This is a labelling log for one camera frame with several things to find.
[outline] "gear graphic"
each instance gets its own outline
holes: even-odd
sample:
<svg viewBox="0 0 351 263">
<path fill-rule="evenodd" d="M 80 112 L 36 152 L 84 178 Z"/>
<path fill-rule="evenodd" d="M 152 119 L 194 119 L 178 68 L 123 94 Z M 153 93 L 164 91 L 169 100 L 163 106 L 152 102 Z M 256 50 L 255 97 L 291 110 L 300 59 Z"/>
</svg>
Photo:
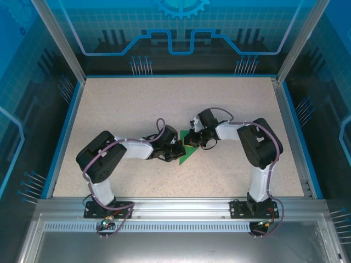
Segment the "gear graphic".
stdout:
<svg viewBox="0 0 351 263">
<path fill-rule="evenodd" d="M 0 7 L 7 7 L 13 19 L 22 27 L 32 19 L 30 0 L 0 0 Z"/>
<path fill-rule="evenodd" d="M 165 15 L 170 15 L 173 19 L 191 18 L 197 15 L 199 11 L 204 11 L 205 5 L 210 0 L 154 0 L 159 11 L 163 11 Z"/>
</svg>

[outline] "beige tabletop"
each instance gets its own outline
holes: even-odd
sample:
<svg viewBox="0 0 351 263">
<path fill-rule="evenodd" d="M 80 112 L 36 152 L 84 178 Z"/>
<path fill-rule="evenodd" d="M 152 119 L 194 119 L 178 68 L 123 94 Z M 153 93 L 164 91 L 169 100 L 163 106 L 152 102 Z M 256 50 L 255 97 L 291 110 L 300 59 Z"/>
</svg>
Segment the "beige tabletop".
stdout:
<svg viewBox="0 0 351 263">
<path fill-rule="evenodd" d="M 222 107 L 234 121 L 267 120 L 284 152 L 275 167 L 271 192 L 302 196 L 285 127 L 270 78 L 89 78 L 78 108 L 54 197 L 89 194 L 77 154 L 103 130 L 122 138 L 157 132 L 162 117 L 178 132 L 208 107 Z M 213 111 L 218 120 L 225 113 Z M 181 166 L 158 159 L 123 159 L 110 176 L 116 197 L 240 197 L 251 183 L 251 165 L 239 141 L 198 149 Z"/>
</svg>

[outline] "green object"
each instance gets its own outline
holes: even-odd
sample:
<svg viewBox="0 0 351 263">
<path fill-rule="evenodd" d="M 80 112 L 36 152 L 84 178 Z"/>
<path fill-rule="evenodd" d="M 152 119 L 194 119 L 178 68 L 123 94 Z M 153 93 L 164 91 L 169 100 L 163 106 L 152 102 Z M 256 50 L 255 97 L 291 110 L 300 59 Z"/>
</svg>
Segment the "green object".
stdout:
<svg viewBox="0 0 351 263">
<path fill-rule="evenodd" d="M 188 130 L 180 131 L 180 140 L 182 141 L 183 145 L 184 145 L 184 137 L 187 136 L 188 133 L 189 133 Z M 180 157 L 179 165 L 184 163 L 198 149 L 198 147 L 193 147 L 189 145 L 184 145 L 184 148 L 185 148 L 186 155 Z"/>
</svg>

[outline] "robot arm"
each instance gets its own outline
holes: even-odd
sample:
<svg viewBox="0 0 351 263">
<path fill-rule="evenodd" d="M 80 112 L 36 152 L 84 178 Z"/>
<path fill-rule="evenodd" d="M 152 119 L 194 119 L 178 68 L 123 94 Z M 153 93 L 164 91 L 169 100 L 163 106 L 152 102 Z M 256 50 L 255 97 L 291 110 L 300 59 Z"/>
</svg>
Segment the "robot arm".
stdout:
<svg viewBox="0 0 351 263">
<path fill-rule="evenodd" d="M 264 127 L 276 140 L 280 154 L 283 147 L 268 123 L 263 118 L 253 121 L 253 124 Z M 270 201 L 267 193 L 270 164 L 276 158 L 276 148 L 272 139 L 255 125 L 244 122 L 230 123 L 218 122 L 210 109 L 204 110 L 190 122 L 191 129 L 184 138 L 185 145 L 205 147 L 210 140 L 240 140 L 245 150 L 246 157 L 252 165 L 251 187 L 247 194 L 247 207 L 252 215 L 266 209 Z"/>
<path fill-rule="evenodd" d="M 161 134 L 153 134 L 140 140 L 126 140 L 116 144 L 99 157 L 87 170 L 87 175 L 92 182 L 91 186 L 95 197 L 103 205 L 114 207 L 115 195 L 112 192 L 109 176 L 116 168 L 121 159 L 160 159 L 165 162 L 176 160 L 185 155 L 182 142 L 178 140 L 178 133 L 171 126 L 166 125 L 161 137 L 156 141 L 151 138 Z M 88 144 L 76 158 L 81 170 L 91 162 L 91 160 L 102 151 L 107 145 L 114 141 L 121 140 L 114 137 L 109 131 L 100 133 L 90 144 Z"/>
</svg>

